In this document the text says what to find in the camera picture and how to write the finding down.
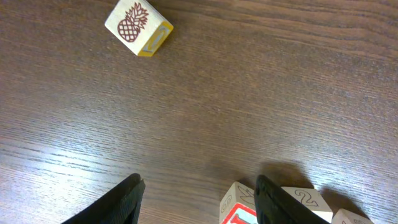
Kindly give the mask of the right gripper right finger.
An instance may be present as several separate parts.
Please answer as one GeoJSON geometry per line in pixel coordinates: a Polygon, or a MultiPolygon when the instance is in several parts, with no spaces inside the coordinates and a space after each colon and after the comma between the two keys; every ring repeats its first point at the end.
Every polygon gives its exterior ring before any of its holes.
{"type": "Polygon", "coordinates": [[[258,224],[327,224],[265,175],[258,175],[254,190],[258,224]]]}

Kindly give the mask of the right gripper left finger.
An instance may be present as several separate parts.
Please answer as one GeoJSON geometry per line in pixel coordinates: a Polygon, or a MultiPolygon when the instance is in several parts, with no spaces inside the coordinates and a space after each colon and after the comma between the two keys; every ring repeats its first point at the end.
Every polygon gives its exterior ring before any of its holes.
{"type": "Polygon", "coordinates": [[[145,187],[133,173],[63,224],[137,224],[145,187]]]}

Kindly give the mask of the ice cream cone block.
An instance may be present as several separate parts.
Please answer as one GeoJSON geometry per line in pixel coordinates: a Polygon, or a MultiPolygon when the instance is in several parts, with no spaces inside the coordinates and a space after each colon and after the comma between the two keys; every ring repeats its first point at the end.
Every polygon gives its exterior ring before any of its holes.
{"type": "Polygon", "coordinates": [[[321,194],[316,189],[298,187],[282,187],[289,195],[293,196],[302,205],[310,209],[314,214],[331,223],[333,212],[321,194]]]}

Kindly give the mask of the red letter I block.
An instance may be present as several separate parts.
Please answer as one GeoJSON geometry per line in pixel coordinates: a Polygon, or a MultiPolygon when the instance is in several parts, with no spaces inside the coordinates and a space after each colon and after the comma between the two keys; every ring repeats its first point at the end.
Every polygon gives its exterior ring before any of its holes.
{"type": "Polygon", "coordinates": [[[220,202],[220,224],[257,224],[254,191],[235,181],[220,202]]]}

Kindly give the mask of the blue letter D block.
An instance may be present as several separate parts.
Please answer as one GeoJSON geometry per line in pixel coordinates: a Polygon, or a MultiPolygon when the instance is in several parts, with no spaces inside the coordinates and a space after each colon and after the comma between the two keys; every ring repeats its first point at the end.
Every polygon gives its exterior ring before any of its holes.
{"type": "Polygon", "coordinates": [[[339,209],[332,218],[331,224],[374,224],[368,218],[355,214],[343,208],[339,209]]]}

